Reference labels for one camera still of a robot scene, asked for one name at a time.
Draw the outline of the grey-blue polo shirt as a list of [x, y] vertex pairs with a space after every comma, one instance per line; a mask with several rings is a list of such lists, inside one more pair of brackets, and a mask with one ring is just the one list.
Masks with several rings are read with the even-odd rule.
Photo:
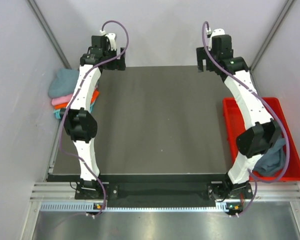
[[72, 94], [76, 88], [79, 73], [75, 69], [59, 69], [48, 88], [48, 96], [54, 99]]

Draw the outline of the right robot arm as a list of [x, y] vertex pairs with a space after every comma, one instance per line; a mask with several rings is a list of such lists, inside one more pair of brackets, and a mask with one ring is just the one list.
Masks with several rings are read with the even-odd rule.
[[232, 38], [218, 28], [209, 35], [207, 48], [196, 49], [197, 68], [219, 75], [232, 93], [240, 110], [244, 131], [236, 138], [238, 154], [215, 194], [235, 198], [248, 185], [249, 172], [275, 144], [281, 134], [278, 122], [266, 110], [251, 81], [249, 68], [242, 57], [234, 57]]

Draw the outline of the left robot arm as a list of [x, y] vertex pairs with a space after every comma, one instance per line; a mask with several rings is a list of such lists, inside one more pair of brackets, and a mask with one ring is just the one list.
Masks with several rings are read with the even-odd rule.
[[94, 141], [97, 135], [97, 121], [91, 114], [93, 93], [103, 70], [126, 68], [125, 57], [117, 56], [116, 34], [102, 33], [91, 37], [91, 46], [80, 58], [77, 84], [67, 107], [60, 111], [64, 129], [70, 136], [80, 161], [80, 179], [77, 181], [76, 199], [101, 199], [104, 187], [97, 178]]

